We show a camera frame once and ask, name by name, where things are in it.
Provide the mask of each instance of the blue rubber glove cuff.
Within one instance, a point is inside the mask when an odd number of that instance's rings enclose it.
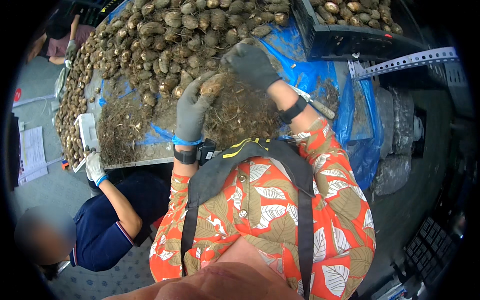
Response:
[[[203,136],[198,141],[187,142],[187,141],[184,141],[181,138],[177,137],[176,135],[174,135],[172,137],[172,143],[174,145],[180,145],[180,146],[195,146],[195,145],[200,144],[202,142],[202,139],[203,139]]]
[[[108,175],[102,176],[99,180],[95,182],[95,185],[99,186],[102,183],[102,181],[104,181],[105,179],[108,179]]]

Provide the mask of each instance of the black wristband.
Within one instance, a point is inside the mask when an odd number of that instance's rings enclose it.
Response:
[[[278,114],[285,124],[290,125],[292,123],[292,119],[301,113],[305,107],[307,107],[307,101],[305,101],[305,99],[299,95],[299,99],[292,107],[287,110],[281,110],[278,112]]]
[[[175,145],[173,145],[173,156],[178,159],[184,165],[191,165],[197,160],[197,147],[195,146],[192,151],[177,151]]]

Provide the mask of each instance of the perforated metal rail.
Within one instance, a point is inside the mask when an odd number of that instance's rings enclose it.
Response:
[[[368,68],[363,68],[359,61],[349,60],[348,68],[352,79],[359,80],[402,69],[456,61],[459,61],[459,59],[455,48],[443,47],[405,55]]]

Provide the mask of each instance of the hand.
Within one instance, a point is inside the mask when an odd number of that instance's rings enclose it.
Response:
[[[68,42],[67,50],[65,51],[65,59],[69,60],[70,56],[75,55],[77,50],[77,45],[75,44],[75,40],[70,40]]]
[[[243,81],[266,91],[275,81],[282,79],[272,67],[267,55],[255,46],[238,43],[222,57]]]
[[[98,152],[92,152],[87,156],[87,163],[85,169],[87,171],[87,177],[90,181],[95,182],[96,186],[108,178],[105,174],[102,157]]]
[[[197,142],[202,138],[204,114],[214,98],[200,96],[197,100],[197,94],[200,85],[214,74],[213,71],[206,72],[192,81],[178,101],[175,135],[187,144],[193,145],[192,142]]]

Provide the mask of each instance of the white glove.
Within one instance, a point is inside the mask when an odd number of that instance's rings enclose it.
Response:
[[[85,169],[87,171],[88,180],[95,182],[96,186],[98,186],[105,179],[108,179],[108,176],[105,174],[100,153],[92,152],[87,156]]]
[[[70,56],[75,55],[76,50],[77,45],[75,44],[75,40],[70,40],[67,45],[67,50],[65,50],[65,59],[69,59]]]
[[[68,69],[72,69],[72,61],[71,61],[71,60],[65,60],[65,66],[66,66]]]

